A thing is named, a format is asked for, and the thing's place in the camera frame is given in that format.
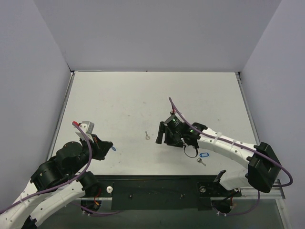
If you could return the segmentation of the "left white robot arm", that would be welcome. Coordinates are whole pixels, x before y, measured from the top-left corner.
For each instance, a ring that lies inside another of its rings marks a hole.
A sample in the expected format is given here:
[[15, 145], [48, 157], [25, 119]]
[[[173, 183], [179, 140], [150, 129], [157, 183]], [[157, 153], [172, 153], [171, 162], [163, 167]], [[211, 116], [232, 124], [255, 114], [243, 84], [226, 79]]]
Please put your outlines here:
[[36, 229], [48, 217], [67, 204], [83, 196], [98, 197], [102, 188], [96, 176], [87, 171], [76, 180], [76, 173], [92, 158], [104, 160], [112, 142], [102, 141], [92, 135], [87, 143], [68, 142], [56, 155], [41, 164], [29, 183], [16, 199], [18, 205], [0, 215], [2, 229]]

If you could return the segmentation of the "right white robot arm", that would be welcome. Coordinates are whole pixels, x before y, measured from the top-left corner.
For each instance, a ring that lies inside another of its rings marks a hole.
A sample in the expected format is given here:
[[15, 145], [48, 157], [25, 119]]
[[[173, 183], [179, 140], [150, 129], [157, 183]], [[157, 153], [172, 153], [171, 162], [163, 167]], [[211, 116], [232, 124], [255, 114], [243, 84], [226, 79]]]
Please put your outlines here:
[[239, 171], [224, 169], [217, 175], [215, 182], [226, 190], [253, 187], [269, 193], [280, 172], [281, 164], [269, 144], [261, 142], [253, 145], [236, 141], [203, 124], [189, 125], [175, 114], [160, 122], [156, 143], [183, 149], [192, 147], [196, 152], [209, 150], [240, 164], [242, 169]]

